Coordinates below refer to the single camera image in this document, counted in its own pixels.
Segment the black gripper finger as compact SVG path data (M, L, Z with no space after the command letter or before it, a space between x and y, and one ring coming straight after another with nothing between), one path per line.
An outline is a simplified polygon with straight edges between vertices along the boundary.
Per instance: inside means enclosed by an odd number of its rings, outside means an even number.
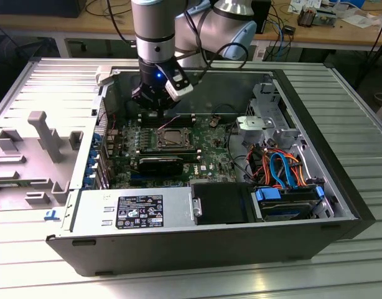
M132 91L132 100L142 109L154 112L160 117L159 96L151 87L138 87Z
M173 109L177 102L173 101L170 95L166 95L160 99L160 118L164 118L167 110Z

